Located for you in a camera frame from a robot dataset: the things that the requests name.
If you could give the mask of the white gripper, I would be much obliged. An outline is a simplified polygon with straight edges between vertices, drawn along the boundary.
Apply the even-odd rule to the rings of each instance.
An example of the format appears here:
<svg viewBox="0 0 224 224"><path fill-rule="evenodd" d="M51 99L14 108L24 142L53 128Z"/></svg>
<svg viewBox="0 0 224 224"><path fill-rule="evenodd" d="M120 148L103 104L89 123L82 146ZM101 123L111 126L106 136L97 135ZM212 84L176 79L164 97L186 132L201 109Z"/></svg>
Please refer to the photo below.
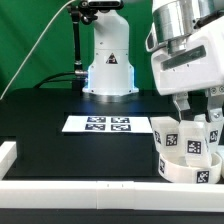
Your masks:
<svg viewBox="0 0 224 224"><path fill-rule="evenodd" d="M160 49L152 54L151 63L158 92L173 94L180 120L193 120L187 92L207 88L209 121L223 120L224 87L215 87L224 84L224 31L221 28L202 27L188 38L185 52L170 56L165 49Z"/></svg>

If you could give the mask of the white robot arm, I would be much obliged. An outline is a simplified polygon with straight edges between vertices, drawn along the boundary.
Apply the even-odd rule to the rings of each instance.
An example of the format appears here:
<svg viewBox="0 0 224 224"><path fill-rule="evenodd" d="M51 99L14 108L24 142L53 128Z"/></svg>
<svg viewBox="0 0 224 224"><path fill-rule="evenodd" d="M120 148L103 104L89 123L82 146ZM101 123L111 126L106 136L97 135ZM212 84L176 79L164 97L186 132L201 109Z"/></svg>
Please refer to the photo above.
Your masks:
<svg viewBox="0 0 224 224"><path fill-rule="evenodd" d="M118 15L123 0L83 0L84 21L94 25L94 59L84 91L123 97L138 91L129 63L129 25ZM188 93L204 90L207 120L223 119L224 3L218 0L152 0L146 38L157 91L171 95L182 120L194 118Z"/></svg>

